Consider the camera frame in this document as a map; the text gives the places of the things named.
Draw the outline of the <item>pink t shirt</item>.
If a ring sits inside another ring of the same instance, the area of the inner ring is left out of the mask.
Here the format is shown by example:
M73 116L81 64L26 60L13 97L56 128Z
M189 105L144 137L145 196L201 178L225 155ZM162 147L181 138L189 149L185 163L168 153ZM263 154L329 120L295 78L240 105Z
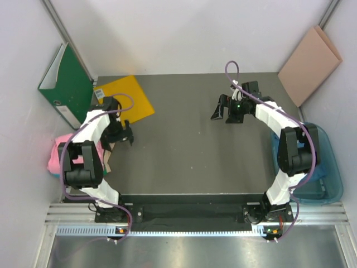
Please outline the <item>pink t shirt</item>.
M61 143L65 143L73 133L62 135L54 139L54 145L51 150L50 159L47 163L47 169L54 177L60 177L60 156L58 153L58 148Z

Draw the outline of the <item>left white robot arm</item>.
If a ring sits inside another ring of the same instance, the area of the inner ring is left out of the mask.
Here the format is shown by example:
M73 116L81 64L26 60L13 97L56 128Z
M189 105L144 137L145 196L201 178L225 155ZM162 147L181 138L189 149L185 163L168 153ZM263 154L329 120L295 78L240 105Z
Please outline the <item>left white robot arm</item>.
M71 200L93 200L99 207L107 209L107 215L114 221L125 218L127 209L120 204L120 193L114 190L104 179L103 161L100 159L97 144L105 145L116 142L134 141L129 120L122 121L122 112L134 106L131 96L120 96L130 100L130 106L123 108L115 99L118 94L104 97L101 104L90 106L84 122L71 137L58 147L60 161L60 182L64 194ZM66 188L80 190L88 197L75 197L66 192Z

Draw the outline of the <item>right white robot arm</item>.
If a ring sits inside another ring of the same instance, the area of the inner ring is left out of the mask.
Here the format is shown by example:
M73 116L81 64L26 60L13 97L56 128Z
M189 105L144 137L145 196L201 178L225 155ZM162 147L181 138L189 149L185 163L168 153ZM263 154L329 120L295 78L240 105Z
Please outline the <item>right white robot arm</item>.
M279 138L279 170L264 194L267 203L260 207L261 216L273 221L281 213L280 205L290 201L292 188L320 162L318 130L313 124L290 119L271 97L262 96L257 81L238 85L234 80L230 87L233 94L220 95L211 119L223 119L225 108L228 109L227 124L243 123L244 116L249 114L265 123Z

